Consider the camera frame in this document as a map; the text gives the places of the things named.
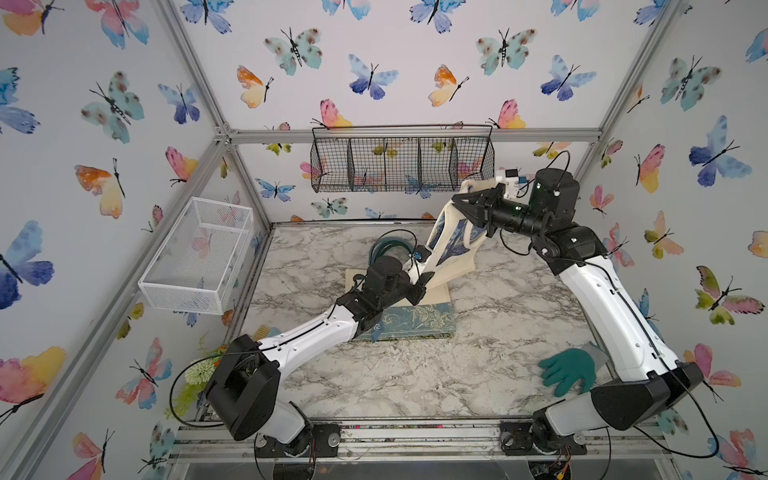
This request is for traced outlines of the cream bag blue floral pattern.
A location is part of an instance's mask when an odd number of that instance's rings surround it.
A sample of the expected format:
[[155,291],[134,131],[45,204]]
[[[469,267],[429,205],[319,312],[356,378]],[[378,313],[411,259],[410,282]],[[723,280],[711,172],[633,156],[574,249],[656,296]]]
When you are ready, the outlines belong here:
[[[406,229],[393,229],[384,236],[396,236],[419,245],[415,234]],[[379,258],[364,271],[347,272],[350,282],[336,304],[349,310],[357,322],[355,338],[371,343],[404,339],[444,339],[455,335],[458,317],[448,288],[440,285],[427,289],[416,306],[402,298],[400,288],[410,276],[408,265],[414,259],[404,253]]]

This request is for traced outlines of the cream bag starry night print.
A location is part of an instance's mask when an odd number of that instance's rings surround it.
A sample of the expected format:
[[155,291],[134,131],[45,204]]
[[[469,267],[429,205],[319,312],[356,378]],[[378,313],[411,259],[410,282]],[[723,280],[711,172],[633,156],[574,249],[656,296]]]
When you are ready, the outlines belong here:
[[407,273],[413,283],[427,275],[434,289],[475,270],[475,256],[487,238],[450,200],[441,210],[425,245],[418,245]]

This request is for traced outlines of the cream bag green handles floral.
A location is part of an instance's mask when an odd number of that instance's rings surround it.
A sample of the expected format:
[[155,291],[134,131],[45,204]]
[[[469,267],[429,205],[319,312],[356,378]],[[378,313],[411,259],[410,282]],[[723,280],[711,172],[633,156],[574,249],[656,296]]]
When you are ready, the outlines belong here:
[[369,250],[368,264],[374,264],[379,258],[395,253],[404,253],[407,259],[411,258],[415,246],[412,242],[396,236],[384,236],[376,240]]

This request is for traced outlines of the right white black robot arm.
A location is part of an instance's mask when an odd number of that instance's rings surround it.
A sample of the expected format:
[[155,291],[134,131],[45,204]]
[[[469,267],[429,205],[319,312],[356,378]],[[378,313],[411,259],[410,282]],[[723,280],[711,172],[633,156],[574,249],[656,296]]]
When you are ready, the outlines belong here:
[[579,191],[570,172],[548,165],[524,186],[514,170],[466,179],[450,202],[488,236],[529,238],[531,250],[578,300],[616,371],[610,382],[533,415],[531,442],[542,451],[558,450],[583,431],[638,428],[704,382],[700,367],[680,361],[641,315],[594,231],[574,222]]

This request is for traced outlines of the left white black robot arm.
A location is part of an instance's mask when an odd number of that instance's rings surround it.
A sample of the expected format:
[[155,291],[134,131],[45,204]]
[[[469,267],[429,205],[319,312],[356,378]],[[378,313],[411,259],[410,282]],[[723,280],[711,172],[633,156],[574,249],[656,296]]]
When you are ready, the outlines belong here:
[[434,275],[426,262],[443,233],[406,246],[407,264],[387,255],[394,231],[382,235],[369,252],[365,273],[329,310],[278,336],[255,341],[247,335],[233,340],[222,353],[198,360],[212,362],[213,373],[202,396],[236,441],[260,433],[300,454],[310,445],[312,426],[299,407],[279,401],[281,382],[323,352],[374,328],[385,309],[401,300],[417,305]]

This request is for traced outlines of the wooden comb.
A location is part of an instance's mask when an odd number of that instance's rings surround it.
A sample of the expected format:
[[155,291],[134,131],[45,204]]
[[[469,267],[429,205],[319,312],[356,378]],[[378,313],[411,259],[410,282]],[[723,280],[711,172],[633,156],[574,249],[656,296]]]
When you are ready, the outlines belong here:
[[260,341],[266,338],[275,337],[281,334],[281,331],[276,327],[267,325],[261,325],[256,332],[252,335],[255,341]]

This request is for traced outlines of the green rubber glove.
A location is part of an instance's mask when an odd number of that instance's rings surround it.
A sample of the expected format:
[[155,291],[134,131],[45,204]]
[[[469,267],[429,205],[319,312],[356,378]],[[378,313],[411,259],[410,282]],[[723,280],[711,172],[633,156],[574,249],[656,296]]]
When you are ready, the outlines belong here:
[[554,388],[556,398],[564,397],[576,384],[588,392],[597,379],[595,359],[586,347],[567,349],[538,362],[543,385]]

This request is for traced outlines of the potted plant orange flowers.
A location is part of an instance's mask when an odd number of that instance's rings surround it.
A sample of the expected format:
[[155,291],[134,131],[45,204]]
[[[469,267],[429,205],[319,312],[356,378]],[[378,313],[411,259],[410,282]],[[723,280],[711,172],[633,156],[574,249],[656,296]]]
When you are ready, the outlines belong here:
[[168,406],[164,412],[166,419],[181,422],[196,415],[204,402],[203,391],[226,350],[227,345],[222,344],[182,369],[171,385]]

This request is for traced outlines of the aluminium front rail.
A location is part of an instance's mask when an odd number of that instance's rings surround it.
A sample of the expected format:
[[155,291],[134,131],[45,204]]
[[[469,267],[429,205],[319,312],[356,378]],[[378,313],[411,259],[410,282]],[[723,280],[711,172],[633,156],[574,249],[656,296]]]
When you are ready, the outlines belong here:
[[300,456],[328,462],[470,460],[667,460],[655,423],[626,432],[577,433],[560,447],[536,447],[524,439],[527,418],[318,419],[314,445]]

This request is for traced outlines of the white mesh wall basket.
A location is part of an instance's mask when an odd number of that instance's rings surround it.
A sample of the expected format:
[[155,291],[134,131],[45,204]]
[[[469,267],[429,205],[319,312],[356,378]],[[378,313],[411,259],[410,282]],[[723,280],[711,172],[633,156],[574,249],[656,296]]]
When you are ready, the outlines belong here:
[[222,314],[253,233],[251,208],[192,197],[138,288],[155,309]]

